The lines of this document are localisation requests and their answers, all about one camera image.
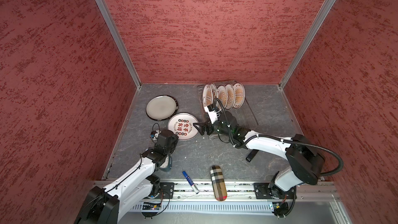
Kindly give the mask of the white plate red characters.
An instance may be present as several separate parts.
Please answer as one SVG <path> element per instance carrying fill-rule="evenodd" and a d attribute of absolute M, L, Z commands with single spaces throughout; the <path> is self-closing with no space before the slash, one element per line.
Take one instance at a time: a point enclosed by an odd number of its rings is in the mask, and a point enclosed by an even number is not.
<path fill-rule="evenodd" d="M 193 126 L 198 120 L 191 114 L 180 113 L 173 116 L 167 125 L 167 129 L 176 134 L 181 141 L 188 141 L 198 135 L 198 130 Z"/>

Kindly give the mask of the orange sunburst plate front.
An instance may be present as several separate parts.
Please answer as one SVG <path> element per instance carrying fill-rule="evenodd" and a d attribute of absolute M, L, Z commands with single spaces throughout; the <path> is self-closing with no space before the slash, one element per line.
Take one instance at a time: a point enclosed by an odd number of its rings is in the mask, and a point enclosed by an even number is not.
<path fill-rule="evenodd" d="M 213 94 L 211 86 L 209 84 L 206 84 L 203 88 L 203 93 L 202 93 L 203 108 L 212 105 L 212 101 L 213 101 Z"/>

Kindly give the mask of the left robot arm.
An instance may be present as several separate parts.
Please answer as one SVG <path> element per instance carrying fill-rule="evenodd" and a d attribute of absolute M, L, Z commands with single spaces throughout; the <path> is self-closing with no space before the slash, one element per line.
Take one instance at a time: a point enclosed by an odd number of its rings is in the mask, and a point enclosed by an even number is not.
<path fill-rule="evenodd" d="M 170 130 L 158 134 L 155 145 L 140 155 L 136 165 L 104 188 L 93 187 L 74 221 L 76 224 L 116 224 L 138 202 L 160 193 L 160 178 L 154 175 L 170 162 L 178 136 Z"/>

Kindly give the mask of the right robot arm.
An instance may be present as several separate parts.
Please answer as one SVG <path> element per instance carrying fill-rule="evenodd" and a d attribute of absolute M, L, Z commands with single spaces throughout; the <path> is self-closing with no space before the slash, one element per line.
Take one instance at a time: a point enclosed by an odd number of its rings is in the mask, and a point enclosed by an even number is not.
<path fill-rule="evenodd" d="M 288 167 L 277 172 L 270 183 L 275 192 L 287 192 L 301 184 L 315 185 L 322 174 L 325 158 L 322 149 L 309 143 L 303 135 L 277 137 L 261 134 L 237 124 L 231 113 L 209 113 L 206 122 L 194 123 L 200 135 L 221 134 L 237 149 L 258 150 L 276 155 L 288 162 Z"/>

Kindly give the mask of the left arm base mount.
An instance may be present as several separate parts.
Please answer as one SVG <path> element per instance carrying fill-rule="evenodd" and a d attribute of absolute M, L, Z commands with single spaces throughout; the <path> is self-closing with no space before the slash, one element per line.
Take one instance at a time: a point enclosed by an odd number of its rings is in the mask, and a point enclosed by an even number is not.
<path fill-rule="evenodd" d="M 172 199 L 174 195 L 175 183 L 160 182 L 155 183 L 148 199 Z"/>

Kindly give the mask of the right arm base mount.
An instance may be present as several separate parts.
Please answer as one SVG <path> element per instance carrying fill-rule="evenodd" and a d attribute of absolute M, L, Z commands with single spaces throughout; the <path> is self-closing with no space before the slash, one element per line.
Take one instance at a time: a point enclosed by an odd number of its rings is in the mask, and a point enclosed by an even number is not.
<path fill-rule="evenodd" d="M 254 183 L 253 186 L 257 200 L 293 200 L 296 198 L 293 187 L 288 191 L 283 191 L 276 186 L 270 187 L 269 183 Z"/>

